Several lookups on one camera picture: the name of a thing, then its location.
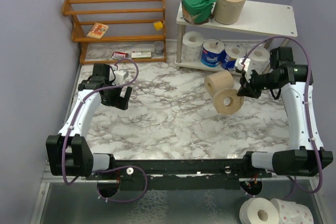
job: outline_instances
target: white knob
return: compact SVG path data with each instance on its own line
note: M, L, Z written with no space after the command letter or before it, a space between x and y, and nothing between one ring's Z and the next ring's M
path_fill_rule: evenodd
M129 168L127 168L127 170L126 170L126 173L127 173L128 175L132 175L133 172L134 172L134 170L133 170L132 167L129 167Z

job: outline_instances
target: wrapped toilet paper roll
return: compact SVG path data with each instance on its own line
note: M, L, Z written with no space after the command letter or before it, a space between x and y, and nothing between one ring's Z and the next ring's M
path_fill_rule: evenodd
M230 89L233 85L233 77L227 70L211 74L204 78L205 89L212 97L219 90Z
M218 39L207 39L203 43L201 62L208 67L216 67L224 56L225 44Z
M308 207L295 202L272 199L271 203L279 212L279 223L313 224L314 219Z
M239 218L242 224L278 224L278 211L273 204L264 198L246 201L240 208Z
M237 22L246 0L217 0L214 18L217 22L231 25Z
M269 63L269 52L264 47L257 47L248 56L251 59L252 69L256 70L258 74L262 74Z
M235 62L238 58L246 56L246 48L237 43L229 43L225 47L225 53L222 60L222 68L234 71Z
M237 96L236 89L222 89L214 95L213 104L219 114L232 115L236 113L244 103L244 97Z
M204 38L196 31L190 31L183 36L182 55L186 61L197 61L201 58Z

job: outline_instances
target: marble surface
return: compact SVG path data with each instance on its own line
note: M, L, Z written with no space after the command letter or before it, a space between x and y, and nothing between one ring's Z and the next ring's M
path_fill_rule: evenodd
M87 58L106 59L115 49L133 47L91 44ZM197 159L241 158L246 151L287 148L288 124L281 100L264 92L259 99L245 98L234 115L220 115L204 88L204 77L213 72L177 71L176 43L168 42L167 51L167 63L138 64L128 110L98 107L86 138L92 152L113 153L118 159ZM134 76L133 65L119 67ZM93 65L82 66L78 83L92 69ZM235 88L238 80L235 77Z

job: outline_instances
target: paper towel roll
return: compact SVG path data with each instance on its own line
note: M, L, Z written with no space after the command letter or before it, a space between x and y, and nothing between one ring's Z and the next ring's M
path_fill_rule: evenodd
M190 31L183 36L182 55L186 61L197 61L201 57L204 38L196 31Z
M246 48L237 43L229 43L225 47L222 68L234 71L236 59L246 56Z
M258 74L262 74L269 63L269 52L264 47L257 47L248 56L251 59L252 69L256 70Z
M217 0L214 18L217 22L231 25L237 22L246 0Z
M313 224L314 219L308 207L295 202L272 199L271 203L279 212L279 223Z
M204 78L205 89L212 97L219 90L230 89L233 85L233 77L227 70L213 73Z
M215 93L213 104L219 114L232 115L236 113L244 103L244 97L237 96L236 89L222 89Z
M278 224L279 215L275 206L264 198L246 201L240 208L239 218L242 224Z
M208 67L216 67L224 56L225 44L218 39L207 39L203 44L201 62Z

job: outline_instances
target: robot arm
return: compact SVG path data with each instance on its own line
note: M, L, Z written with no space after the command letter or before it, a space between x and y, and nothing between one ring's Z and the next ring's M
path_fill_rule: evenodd
M317 172L317 162L310 142L306 120L304 88L308 68L297 65L293 61L290 47L279 47L271 51L270 64L273 71L258 74L251 69L250 60L243 63L243 59L236 61L236 71L242 73L241 87L238 96L259 98L262 90L269 89L275 99L281 98L285 106L289 124L289 150L275 153L253 152L250 161L255 168L273 170L278 175L314 176ZM322 166L326 167L332 160L332 153L324 151L324 146L318 134L312 105L312 83L308 90L310 121L313 137L320 153ZM278 89L275 97L273 89Z
M110 167L111 155L91 153L85 138L98 106L102 103L106 106L126 110L132 88L127 87L124 97L120 96L122 88L94 93L82 105L77 116L75 116L75 111L84 97L94 89L124 84L127 77L127 71L116 70L115 66L105 64L93 65L92 75L78 86L78 98L69 119L57 135L51 135L47 139L46 147L50 170L53 175L61 175L61 150L69 125L74 118L76 118L75 123L73 124L68 141L68 147L71 147L71 152L66 153L66 174L68 176L87 177L92 172L106 170Z

